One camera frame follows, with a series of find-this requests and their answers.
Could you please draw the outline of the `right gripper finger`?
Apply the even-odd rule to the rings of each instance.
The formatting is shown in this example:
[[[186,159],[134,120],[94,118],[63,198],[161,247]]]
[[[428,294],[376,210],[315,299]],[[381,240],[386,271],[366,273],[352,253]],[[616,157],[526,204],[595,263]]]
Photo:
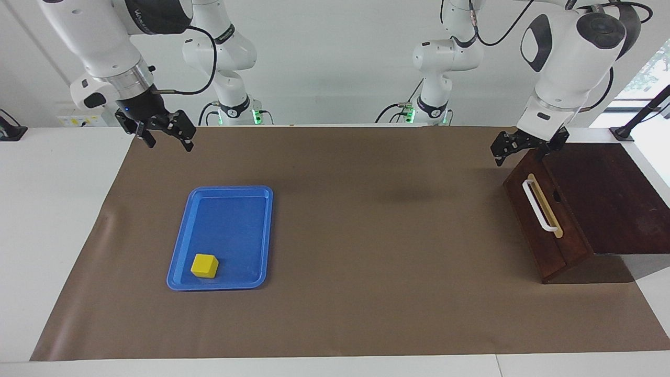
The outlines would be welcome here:
[[[183,110],[170,114],[170,135],[180,141],[186,152],[193,150],[196,132],[196,127]]]
[[[141,139],[150,149],[156,144],[155,138],[151,135],[151,132],[148,131],[144,122],[137,122],[136,137]]]

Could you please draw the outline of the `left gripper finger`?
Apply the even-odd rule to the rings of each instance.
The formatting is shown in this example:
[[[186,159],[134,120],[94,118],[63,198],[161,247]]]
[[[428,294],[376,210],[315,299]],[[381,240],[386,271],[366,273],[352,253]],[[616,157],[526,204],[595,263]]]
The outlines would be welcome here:
[[[542,147],[543,155],[547,155],[551,152],[557,152],[562,149],[565,143],[567,143],[569,136],[570,132],[567,130],[567,128],[560,127],[560,129],[555,132],[550,141],[544,143],[544,146]]]
[[[490,150],[495,159],[495,164],[500,167],[504,161],[516,153],[516,136],[509,132],[500,132],[490,146]]]

